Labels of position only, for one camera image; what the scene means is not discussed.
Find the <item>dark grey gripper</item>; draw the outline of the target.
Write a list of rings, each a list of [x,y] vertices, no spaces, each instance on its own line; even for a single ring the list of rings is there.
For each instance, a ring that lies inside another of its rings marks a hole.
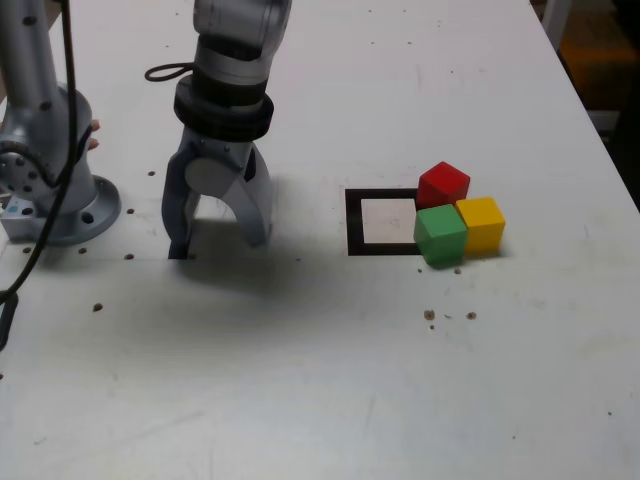
[[[232,210],[248,245],[268,243],[273,185],[255,144],[213,139],[184,127],[167,166],[162,198],[170,249],[189,248],[200,194],[219,199]]]

